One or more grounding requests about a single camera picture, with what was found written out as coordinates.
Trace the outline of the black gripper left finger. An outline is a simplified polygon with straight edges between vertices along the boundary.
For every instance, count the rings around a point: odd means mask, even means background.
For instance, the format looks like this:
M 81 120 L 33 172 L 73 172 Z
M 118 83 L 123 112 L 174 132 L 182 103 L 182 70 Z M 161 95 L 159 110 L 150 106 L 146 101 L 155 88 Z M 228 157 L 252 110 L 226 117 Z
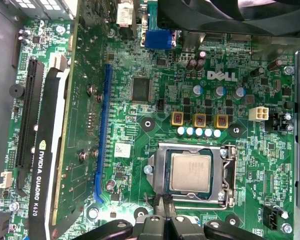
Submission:
M 153 201 L 154 214 L 145 214 L 133 225 L 127 220 L 116 219 L 90 230 L 76 240 L 163 240 L 165 238 L 166 210 L 163 196 Z

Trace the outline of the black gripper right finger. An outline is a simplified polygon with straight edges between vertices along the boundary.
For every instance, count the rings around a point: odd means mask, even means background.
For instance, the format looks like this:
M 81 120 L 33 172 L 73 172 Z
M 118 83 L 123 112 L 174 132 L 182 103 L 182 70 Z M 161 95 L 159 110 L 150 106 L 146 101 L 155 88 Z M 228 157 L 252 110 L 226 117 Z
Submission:
M 221 220 L 210 220 L 200 227 L 188 217 L 178 215 L 171 196 L 164 197 L 165 217 L 169 219 L 170 240 L 255 240 L 257 236 Z

